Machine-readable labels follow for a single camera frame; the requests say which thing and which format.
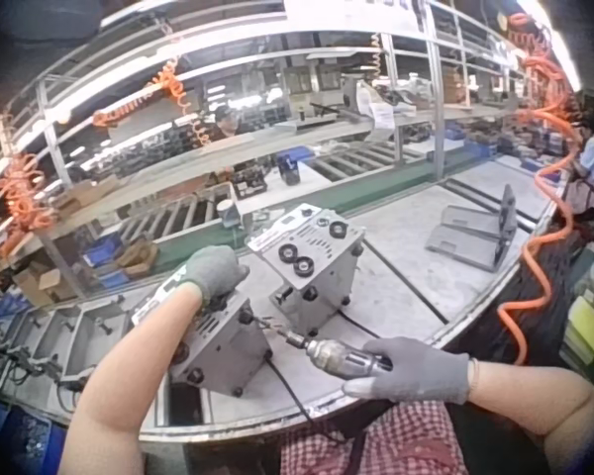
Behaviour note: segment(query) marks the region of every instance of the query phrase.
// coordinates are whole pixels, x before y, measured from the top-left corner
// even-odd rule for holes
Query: red plaid fabric
[[[466,475],[462,452],[442,403],[400,404],[367,429],[360,475]],[[333,432],[335,438],[343,438]],[[343,475],[352,442],[335,444],[311,429],[287,436],[282,475]]]

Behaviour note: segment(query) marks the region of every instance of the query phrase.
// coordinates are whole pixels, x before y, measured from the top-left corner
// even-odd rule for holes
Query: conveyor belt
[[[217,218],[216,203],[229,198],[230,193],[228,185],[218,185],[204,191],[202,196],[186,196],[166,205],[150,200],[142,213],[135,206],[136,214],[121,225],[121,240],[128,242],[140,235],[162,239],[213,221]]]

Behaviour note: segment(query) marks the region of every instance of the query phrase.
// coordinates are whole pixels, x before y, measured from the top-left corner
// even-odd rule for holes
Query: orange hose
[[[518,14],[513,15],[510,18],[510,25],[512,27],[519,28],[526,26],[530,21],[531,19],[527,15]],[[535,174],[535,184],[537,187],[556,204],[561,214],[565,218],[565,226],[560,231],[549,233],[543,236],[531,237],[522,249],[522,257],[524,258],[526,265],[528,265],[533,274],[535,274],[535,277],[542,286],[544,294],[537,299],[529,301],[507,302],[500,305],[497,309],[497,314],[500,320],[513,335],[513,338],[517,343],[519,354],[515,364],[522,365],[526,362],[526,358],[528,356],[528,343],[524,333],[517,325],[510,312],[540,309],[547,305],[547,303],[550,301],[552,298],[552,288],[544,270],[537,263],[537,255],[543,244],[549,244],[566,239],[572,232],[572,228],[574,226],[572,210],[565,202],[563,202],[563,200],[556,196],[554,189],[545,184],[544,176],[561,170],[570,164],[570,162],[579,152],[578,144],[580,143],[580,138],[567,121],[553,114],[562,114],[563,111],[561,108],[567,102],[569,97],[569,87],[561,68],[547,59],[550,52],[550,47],[547,43],[545,35],[543,33],[541,33],[539,36],[536,36],[533,34],[509,32],[509,38],[517,46],[525,48],[530,54],[530,56],[524,60],[524,66],[534,68],[538,73],[546,76],[548,79],[548,87],[550,84],[552,84],[552,82],[555,82],[557,84],[558,90],[560,91],[556,99],[552,103],[547,104],[545,107],[534,111],[524,111],[520,113],[521,119],[538,119],[547,121],[556,129],[558,129],[572,143],[570,153],[566,158],[558,163],[539,170]]]

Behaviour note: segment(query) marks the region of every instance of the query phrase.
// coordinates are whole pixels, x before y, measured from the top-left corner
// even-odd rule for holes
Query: blue plastic bin
[[[101,285],[103,285],[106,289],[114,289],[115,287],[119,287],[120,285],[130,282],[130,277],[128,277],[123,269],[117,270],[116,272],[111,272],[110,274],[100,275],[98,278],[99,282],[101,282]]]
[[[112,261],[120,246],[121,238],[118,233],[101,237],[84,252],[84,259],[90,267],[99,267]]]

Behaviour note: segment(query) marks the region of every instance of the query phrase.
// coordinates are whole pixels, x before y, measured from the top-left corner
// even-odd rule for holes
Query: hand
[[[392,401],[466,402],[467,354],[450,354],[402,336],[375,339],[363,349],[387,356],[394,368],[386,375],[345,382],[343,389],[348,396]]]
[[[203,300],[232,292],[248,276],[249,269],[238,264],[236,253],[227,245],[210,245],[194,253],[185,264],[182,282],[196,284]]]

